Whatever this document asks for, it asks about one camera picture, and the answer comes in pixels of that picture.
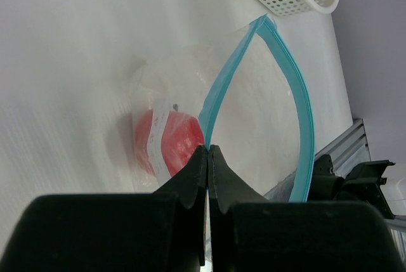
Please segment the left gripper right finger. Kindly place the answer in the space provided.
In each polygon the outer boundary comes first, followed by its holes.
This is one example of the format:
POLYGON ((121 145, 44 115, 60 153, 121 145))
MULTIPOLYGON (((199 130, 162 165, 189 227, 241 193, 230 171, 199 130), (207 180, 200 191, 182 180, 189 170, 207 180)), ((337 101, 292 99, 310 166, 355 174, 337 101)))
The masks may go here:
POLYGON ((211 145, 207 166, 209 203, 214 212, 228 212, 236 204, 268 203, 229 167, 218 145, 211 145))

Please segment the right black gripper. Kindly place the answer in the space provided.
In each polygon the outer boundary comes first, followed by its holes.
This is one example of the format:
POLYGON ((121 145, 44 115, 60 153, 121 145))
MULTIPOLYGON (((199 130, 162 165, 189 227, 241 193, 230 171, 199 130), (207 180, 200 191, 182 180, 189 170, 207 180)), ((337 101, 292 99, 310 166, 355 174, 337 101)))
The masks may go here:
POLYGON ((387 167, 394 166, 389 160, 362 162, 346 177, 334 174, 330 155, 316 160, 309 190, 310 201, 359 201, 371 204, 385 219, 394 219, 381 187, 387 179, 383 174, 387 167))

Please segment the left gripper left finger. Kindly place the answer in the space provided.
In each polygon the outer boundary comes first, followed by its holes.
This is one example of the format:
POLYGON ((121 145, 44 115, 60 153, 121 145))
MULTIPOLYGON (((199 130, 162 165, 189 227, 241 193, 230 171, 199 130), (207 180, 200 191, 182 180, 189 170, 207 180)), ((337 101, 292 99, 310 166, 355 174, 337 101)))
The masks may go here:
POLYGON ((155 192, 174 201, 165 239, 169 266, 205 264, 207 155, 198 146, 186 166, 155 192))

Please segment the red fake apple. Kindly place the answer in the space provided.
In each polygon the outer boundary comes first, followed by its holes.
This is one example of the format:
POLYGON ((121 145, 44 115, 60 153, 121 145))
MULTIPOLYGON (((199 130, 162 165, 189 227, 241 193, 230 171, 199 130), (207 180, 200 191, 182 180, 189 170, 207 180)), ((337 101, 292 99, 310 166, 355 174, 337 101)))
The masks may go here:
POLYGON ((197 118, 164 109, 147 110, 134 126, 134 154, 159 184, 176 175, 204 144, 197 118))

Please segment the clear zip top bag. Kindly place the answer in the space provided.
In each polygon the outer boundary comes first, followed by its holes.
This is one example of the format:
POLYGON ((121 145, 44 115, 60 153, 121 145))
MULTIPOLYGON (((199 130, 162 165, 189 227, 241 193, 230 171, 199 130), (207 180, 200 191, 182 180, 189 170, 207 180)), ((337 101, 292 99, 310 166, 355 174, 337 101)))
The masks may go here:
MULTIPOLYGON (((307 199, 315 156, 310 96, 269 16, 149 62, 131 82, 133 144, 134 126, 147 110, 187 113, 199 121, 204 145, 218 145, 229 167, 260 195, 307 199)), ((158 189, 157 178, 134 157, 136 189, 158 189)))

